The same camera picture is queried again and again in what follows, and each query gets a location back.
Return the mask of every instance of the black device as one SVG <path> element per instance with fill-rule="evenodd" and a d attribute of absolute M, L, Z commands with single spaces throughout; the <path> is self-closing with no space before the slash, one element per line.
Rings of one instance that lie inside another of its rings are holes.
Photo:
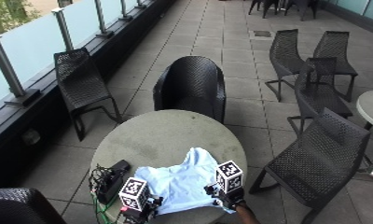
<path fill-rule="evenodd" d="M 90 189 L 95 192 L 102 204 L 110 204 L 123 185 L 123 176 L 131 165 L 125 160 L 119 161 L 112 167 L 98 168 L 91 173 Z"/>

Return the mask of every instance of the railing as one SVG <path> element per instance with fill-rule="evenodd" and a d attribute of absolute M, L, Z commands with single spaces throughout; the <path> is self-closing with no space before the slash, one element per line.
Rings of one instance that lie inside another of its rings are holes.
<path fill-rule="evenodd" d="M 3 33 L 0 54 L 8 58 L 15 78 L 6 78 L 8 71 L 0 66 L 0 101 L 11 92 L 19 97 L 16 83 L 26 90 L 42 78 L 36 75 L 52 65 L 54 53 L 82 47 L 95 36 L 110 38 L 106 29 L 117 19 L 132 20 L 127 13 L 140 5 L 140 0 L 83 0 Z"/>

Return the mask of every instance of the balcony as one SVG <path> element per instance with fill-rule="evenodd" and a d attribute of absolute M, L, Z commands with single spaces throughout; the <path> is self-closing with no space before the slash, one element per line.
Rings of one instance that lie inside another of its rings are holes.
<path fill-rule="evenodd" d="M 306 20 L 293 8 L 285 17 L 253 9 L 252 1 L 177 0 L 163 19 L 141 40 L 121 67 L 107 76 L 107 86 L 125 119 L 153 111 L 152 89 L 165 67 L 185 55 L 211 58 L 221 67 L 227 85 L 225 124 L 247 152 L 252 185 L 261 168 L 296 139 L 286 117 L 298 115 L 293 89 L 284 88 L 278 103 L 264 84 L 276 77 L 269 49 L 277 30 L 298 29 L 298 50 L 304 59 L 312 56 L 324 31 L 349 31 L 348 57 L 358 71 L 349 105 L 352 121 L 364 126 L 356 108 L 358 96 L 373 90 L 373 33 L 320 10 L 317 20 Z M 254 31 L 269 31 L 270 37 Z M 345 91 L 348 79 L 336 80 Z M 12 187 L 36 188 L 63 215 L 67 223 L 95 223 L 87 179 L 91 159 L 102 140 L 116 123 L 100 112 L 84 115 L 86 139 L 79 141 L 70 120 L 48 140 L 44 151 L 12 183 Z M 366 154 L 373 158 L 373 134 Z M 285 189 L 247 195 L 247 201 L 262 223 L 300 223 L 308 212 Z M 224 216 L 219 223 L 239 223 Z M 373 224 L 373 180 L 356 175 L 345 189 L 317 216 L 314 223 Z"/>

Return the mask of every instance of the metal railing post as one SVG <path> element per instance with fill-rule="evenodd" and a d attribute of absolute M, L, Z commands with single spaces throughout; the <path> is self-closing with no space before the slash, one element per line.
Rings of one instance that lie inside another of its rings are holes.
<path fill-rule="evenodd" d="M 139 9 L 145 9 L 145 8 L 147 8 L 147 5 L 144 5 L 144 4 L 141 3 L 141 1 L 137 0 L 137 6 L 136 6 L 136 8 L 139 8 Z"/>
<path fill-rule="evenodd" d="M 71 35 L 70 35 L 70 32 L 66 27 L 66 18 L 64 18 L 63 10 L 64 9 L 62 7 L 58 7 L 55 9 L 52 9 L 51 12 L 54 13 L 55 17 L 58 18 L 62 35 L 63 35 L 63 40 L 66 43 L 66 50 L 74 50 Z"/>
<path fill-rule="evenodd" d="M 100 30 L 102 30 L 102 33 L 98 36 L 104 37 L 104 38 L 110 38 L 114 35 L 114 31 L 107 31 L 107 29 L 104 27 L 102 1 L 95 0 L 95 3 L 96 3 Z"/>
<path fill-rule="evenodd" d="M 121 0 L 121 14 L 123 14 L 123 17 L 120 18 L 121 21 L 131 21 L 131 20 L 133 20 L 133 17 L 131 15 L 127 15 L 124 0 Z"/>
<path fill-rule="evenodd" d="M 24 90 L 20 80 L 18 79 L 18 76 L 15 74 L 10 58 L 4 52 L 4 49 L 0 44 L 0 70 L 4 76 L 6 81 L 10 84 L 10 91 L 12 92 L 15 99 L 8 99 L 6 101 L 6 104 L 10 105 L 22 105 L 26 106 L 32 99 L 35 99 L 35 96 L 39 95 L 39 90 Z"/>

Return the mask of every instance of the outdoor chair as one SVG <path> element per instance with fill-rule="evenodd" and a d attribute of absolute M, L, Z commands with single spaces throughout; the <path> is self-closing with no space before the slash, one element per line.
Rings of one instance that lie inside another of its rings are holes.
<path fill-rule="evenodd" d="M 346 58 L 349 32 L 325 31 L 321 42 L 313 52 L 314 58 L 337 58 L 336 75 L 350 75 L 346 94 L 340 95 L 350 102 L 354 79 L 358 75 Z"/>
<path fill-rule="evenodd" d="M 300 136 L 305 120 L 313 119 L 326 107 L 344 118 L 352 112 L 334 90 L 336 58 L 309 58 L 298 75 L 294 92 L 301 116 L 288 117 L 289 124 Z M 301 120 L 300 131 L 293 122 Z"/>
<path fill-rule="evenodd" d="M 296 5 L 300 11 L 301 21 L 304 20 L 304 16 L 306 14 L 308 8 L 310 7 L 313 13 L 313 19 L 316 19 L 316 12 L 318 10 L 320 0 L 289 0 L 285 16 L 288 15 L 289 8 L 292 5 Z"/>
<path fill-rule="evenodd" d="M 284 80 L 284 77 L 298 74 L 304 65 L 297 49 L 297 36 L 297 29 L 278 31 L 270 46 L 270 62 L 278 78 L 277 80 L 268 81 L 265 84 L 274 92 L 278 102 L 281 101 L 282 82 L 293 88 L 293 85 Z M 278 90 L 270 85 L 272 83 L 277 83 Z"/>
<path fill-rule="evenodd" d="M 38 189 L 0 189 L 0 224 L 66 224 Z"/>
<path fill-rule="evenodd" d="M 155 110 L 197 112 L 224 123 L 225 83 L 221 69 L 200 56 L 177 59 L 153 89 Z"/>
<path fill-rule="evenodd" d="M 369 136 L 368 130 L 325 109 L 302 136 L 264 167 L 249 194 L 281 185 L 312 208 L 301 222 L 312 223 L 358 171 Z M 266 173 L 277 183 L 261 187 Z"/>
<path fill-rule="evenodd" d="M 102 109 L 107 116 L 121 123 L 121 114 L 116 101 L 104 86 L 99 69 L 90 57 L 86 48 L 55 53 L 55 71 L 58 84 L 66 101 L 66 107 L 71 116 L 79 140 L 84 139 L 84 123 L 82 114 Z M 91 107 L 99 101 L 111 99 L 116 117 L 100 105 Z"/>
<path fill-rule="evenodd" d="M 277 8 L 278 8 L 278 1 L 280 0 L 252 0 L 252 6 L 249 10 L 249 15 L 252 14 L 252 8 L 257 4 L 257 11 L 260 11 L 260 5 L 264 3 L 264 14 L 262 19 L 265 19 L 266 13 L 270 9 L 270 6 L 274 4 L 274 15 L 277 15 Z"/>

